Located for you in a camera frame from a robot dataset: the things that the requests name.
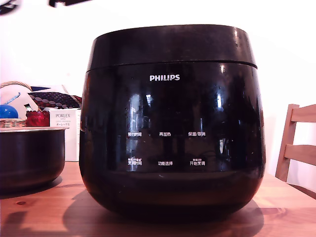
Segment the chair backrest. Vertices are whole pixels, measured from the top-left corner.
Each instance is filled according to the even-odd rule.
[[[290,160],[316,165],[316,146],[293,145],[296,122],[316,122],[316,105],[299,108],[288,105],[280,154],[276,167],[276,178],[286,182]]]

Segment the glossy black surface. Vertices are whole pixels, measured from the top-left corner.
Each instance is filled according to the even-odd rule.
[[[51,182],[64,165],[64,130],[0,132],[0,194]]]
[[[150,81],[153,75],[180,79]],[[132,215],[234,212],[260,186],[263,137],[252,66],[159,63],[87,73],[79,164],[88,191],[109,210]],[[128,159],[138,159],[138,165]]]
[[[201,61],[257,67],[245,31],[223,25],[173,25],[99,36],[93,42],[88,71],[118,65]]]

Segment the table surface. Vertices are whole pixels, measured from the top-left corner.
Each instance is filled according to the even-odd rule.
[[[14,237],[315,237],[316,200],[265,174],[253,200],[223,221],[155,224],[126,219],[92,199],[78,162],[66,162],[46,190],[2,197],[1,236]]]

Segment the blue object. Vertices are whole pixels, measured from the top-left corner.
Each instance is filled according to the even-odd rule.
[[[19,118],[16,109],[10,105],[0,105],[0,119],[17,119]]]

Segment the philips logo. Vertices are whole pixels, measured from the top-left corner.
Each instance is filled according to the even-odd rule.
[[[149,81],[157,81],[157,80],[159,80],[159,81],[163,81],[163,80],[180,80],[180,75],[179,74],[177,74],[177,75],[173,75],[173,74],[171,74],[171,75],[155,75],[155,76],[153,76],[153,75],[150,75],[149,76]]]

